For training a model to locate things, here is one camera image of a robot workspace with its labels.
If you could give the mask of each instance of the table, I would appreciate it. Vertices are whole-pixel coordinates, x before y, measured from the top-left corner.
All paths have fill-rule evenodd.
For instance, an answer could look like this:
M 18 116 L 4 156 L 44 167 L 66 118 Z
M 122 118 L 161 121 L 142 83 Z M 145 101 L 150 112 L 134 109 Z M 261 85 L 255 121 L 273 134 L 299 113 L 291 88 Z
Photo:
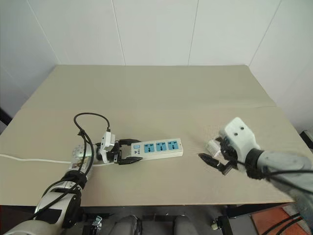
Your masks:
M 231 170 L 223 176 L 198 153 L 234 117 L 266 150 L 313 159 L 296 130 L 247 66 L 56 66 L 0 136 L 0 153 L 71 161 L 82 143 L 72 119 L 105 115 L 118 139 L 181 138 L 182 157 L 95 167 L 82 206 L 253 204 L 291 202 L 266 181 Z M 106 123 L 79 117 L 94 142 Z M 0 205 L 36 205 L 67 164 L 0 157 Z

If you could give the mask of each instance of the floor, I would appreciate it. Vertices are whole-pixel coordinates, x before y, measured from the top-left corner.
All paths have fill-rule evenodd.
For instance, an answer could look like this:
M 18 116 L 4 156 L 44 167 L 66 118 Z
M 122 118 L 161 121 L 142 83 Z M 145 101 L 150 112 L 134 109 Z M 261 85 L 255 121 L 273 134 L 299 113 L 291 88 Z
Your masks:
M 88 213 L 110 214 L 102 225 L 101 235 L 108 235 L 115 222 L 134 214 L 143 220 L 143 235 L 171 235 L 172 221 L 177 215 L 186 215 L 195 225 L 199 235 L 221 235 L 220 230 L 211 229 L 212 221 L 222 215 L 224 206 L 165 206 L 165 207 L 99 207 L 86 208 Z M 1 234 L 22 222 L 31 214 L 30 210 L 16 207 L 1 207 Z M 250 216 L 231 219 L 230 224 L 234 235 L 257 235 Z M 79 235 L 83 231 L 83 223 L 78 223 L 66 230 L 64 235 Z
M 259 234 L 264 233 L 268 228 L 272 227 L 276 223 L 282 221 L 283 219 L 288 218 L 290 215 L 298 213 L 297 210 L 294 210 L 292 206 L 287 206 L 284 208 L 274 208 L 267 211 L 262 211 L 259 213 L 255 213 L 252 215 L 255 227 Z M 275 235 L 277 232 L 287 225 L 291 220 L 285 222 L 278 228 L 272 230 L 269 235 Z M 286 229 L 283 233 L 284 235 L 309 235 L 310 229 L 305 223 L 305 221 L 300 221 L 296 224 L 293 224 L 288 229 Z

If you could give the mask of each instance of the power strip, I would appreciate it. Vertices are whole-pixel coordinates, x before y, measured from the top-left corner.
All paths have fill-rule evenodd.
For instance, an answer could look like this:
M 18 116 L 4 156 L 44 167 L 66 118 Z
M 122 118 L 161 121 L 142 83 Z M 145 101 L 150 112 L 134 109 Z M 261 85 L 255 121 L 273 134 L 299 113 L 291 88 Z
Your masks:
M 132 157 L 142 157 L 143 160 L 180 157 L 183 148 L 180 139 L 166 139 L 132 143 Z

